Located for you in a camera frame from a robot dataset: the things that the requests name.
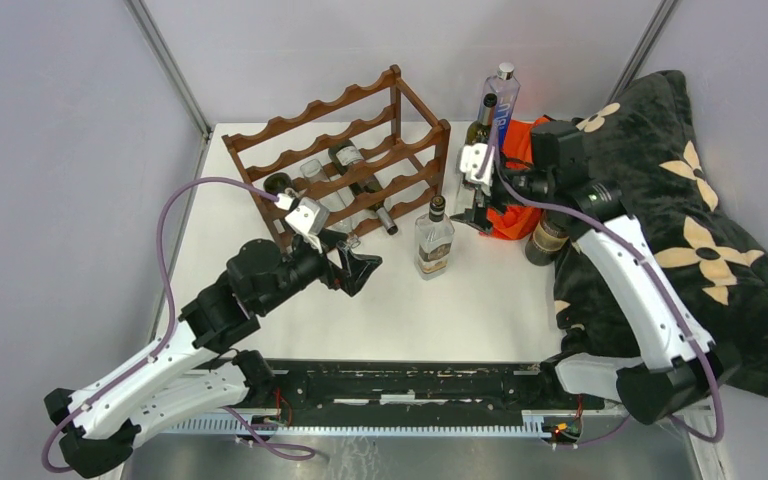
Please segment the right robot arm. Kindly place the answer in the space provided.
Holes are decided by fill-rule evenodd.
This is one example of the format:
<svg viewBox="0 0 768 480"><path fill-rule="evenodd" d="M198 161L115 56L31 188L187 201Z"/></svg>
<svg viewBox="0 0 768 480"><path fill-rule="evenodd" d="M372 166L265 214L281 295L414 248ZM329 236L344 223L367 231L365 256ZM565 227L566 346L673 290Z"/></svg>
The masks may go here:
<svg viewBox="0 0 768 480"><path fill-rule="evenodd" d="M568 121L550 121L532 130L531 145L533 164L522 170L505 166L495 133L463 146L459 196L469 203L453 220L488 233L488 209L521 204L554 214L607 284L639 349L636 358L565 349L544 363L540 400L562 408L577 394L600 397L649 425L710 398L720 419L719 387L739 366L736 347L717 343L682 302L617 184L591 177L582 131Z"/></svg>

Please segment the blue square glass bottle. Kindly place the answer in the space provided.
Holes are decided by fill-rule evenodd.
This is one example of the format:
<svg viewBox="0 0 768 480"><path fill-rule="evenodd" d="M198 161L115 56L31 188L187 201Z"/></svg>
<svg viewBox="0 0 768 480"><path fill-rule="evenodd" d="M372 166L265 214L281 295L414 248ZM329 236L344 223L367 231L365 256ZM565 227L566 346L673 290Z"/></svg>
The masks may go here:
<svg viewBox="0 0 768 480"><path fill-rule="evenodd" d="M497 98L493 125L497 128L497 140L500 147L504 144L521 87L514 72L515 66L512 63L503 62L498 66L494 75L485 79L483 85L484 94L492 93Z"/></svg>

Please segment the clear square bottle black cap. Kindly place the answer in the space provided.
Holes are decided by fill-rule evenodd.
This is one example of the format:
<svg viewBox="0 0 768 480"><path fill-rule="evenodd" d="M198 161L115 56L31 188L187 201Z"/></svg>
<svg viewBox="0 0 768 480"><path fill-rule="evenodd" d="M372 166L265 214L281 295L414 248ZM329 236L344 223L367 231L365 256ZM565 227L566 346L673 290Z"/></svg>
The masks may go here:
<svg viewBox="0 0 768 480"><path fill-rule="evenodd" d="M448 267L455 228L446 214L446 200L435 195L428 210L415 221L414 265L420 276L430 280L443 274Z"/></svg>

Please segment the dark wine bottle silver neck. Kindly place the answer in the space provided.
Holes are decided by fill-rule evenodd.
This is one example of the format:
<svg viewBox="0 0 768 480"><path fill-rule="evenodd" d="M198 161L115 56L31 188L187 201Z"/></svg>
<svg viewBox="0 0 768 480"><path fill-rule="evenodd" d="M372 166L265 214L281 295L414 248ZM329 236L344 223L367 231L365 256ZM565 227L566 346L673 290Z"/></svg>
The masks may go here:
<svg viewBox="0 0 768 480"><path fill-rule="evenodd" d="M494 93L484 95L477 119L467 129L464 144L487 143L495 116L498 97Z"/></svg>

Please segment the dark wine bottle brown label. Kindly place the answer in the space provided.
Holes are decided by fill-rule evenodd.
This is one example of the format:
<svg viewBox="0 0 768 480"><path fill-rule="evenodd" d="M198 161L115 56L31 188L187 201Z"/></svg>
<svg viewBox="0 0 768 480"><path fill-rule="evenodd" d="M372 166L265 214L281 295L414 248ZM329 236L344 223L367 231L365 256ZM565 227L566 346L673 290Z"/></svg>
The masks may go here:
<svg viewBox="0 0 768 480"><path fill-rule="evenodd" d="M557 222L553 212L544 211L528 238L524 254L536 266L552 264L569 240L567 231Z"/></svg>

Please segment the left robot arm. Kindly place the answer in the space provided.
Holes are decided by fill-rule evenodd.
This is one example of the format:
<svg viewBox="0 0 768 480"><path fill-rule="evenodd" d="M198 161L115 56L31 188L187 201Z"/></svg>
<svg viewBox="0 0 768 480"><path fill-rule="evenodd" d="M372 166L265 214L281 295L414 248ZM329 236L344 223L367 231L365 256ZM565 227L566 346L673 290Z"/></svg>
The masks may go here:
<svg viewBox="0 0 768 480"><path fill-rule="evenodd" d="M354 253L337 232L326 235L331 240L326 247L337 250L339 263L301 237L289 253L271 240L245 243L161 338L87 387L47 394L44 404L56 429L46 444L58 445L62 471L98 477L189 418L243 401L266 405L274 376L257 351L244 350L196 378L182 377L231 351L259 329L260 318L316 281L355 296L383 260Z"/></svg>

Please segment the dark green wine bottle labelled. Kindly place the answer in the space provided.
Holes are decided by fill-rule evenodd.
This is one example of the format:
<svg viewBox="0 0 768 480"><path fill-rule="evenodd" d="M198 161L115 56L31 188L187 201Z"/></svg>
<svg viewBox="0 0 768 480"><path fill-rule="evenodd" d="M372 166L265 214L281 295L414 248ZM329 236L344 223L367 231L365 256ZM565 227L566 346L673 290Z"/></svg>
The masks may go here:
<svg viewBox="0 0 768 480"><path fill-rule="evenodd" d="M290 197L298 196L292 178L284 172L276 172L269 175L263 182L263 188L267 193L275 196L279 194Z"/></svg>

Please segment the small clear glass bottle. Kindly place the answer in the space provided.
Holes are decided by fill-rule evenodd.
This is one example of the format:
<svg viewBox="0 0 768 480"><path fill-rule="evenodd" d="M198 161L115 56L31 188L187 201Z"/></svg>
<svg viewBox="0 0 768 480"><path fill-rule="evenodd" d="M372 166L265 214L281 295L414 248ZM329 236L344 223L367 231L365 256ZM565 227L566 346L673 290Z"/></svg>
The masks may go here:
<svg viewBox="0 0 768 480"><path fill-rule="evenodd" d="M484 213L483 192L476 184L462 180L455 198L451 219L455 222L473 224Z"/></svg>

